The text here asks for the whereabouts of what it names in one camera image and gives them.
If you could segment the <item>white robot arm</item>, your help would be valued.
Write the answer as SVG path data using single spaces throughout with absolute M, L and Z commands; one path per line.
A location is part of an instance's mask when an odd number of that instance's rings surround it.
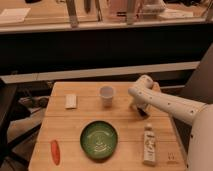
M 213 104 L 207 104 L 152 89 L 154 81 L 142 75 L 129 88 L 139 108 L 151 105 L 192 126 L 187 171 L 213 171 Z

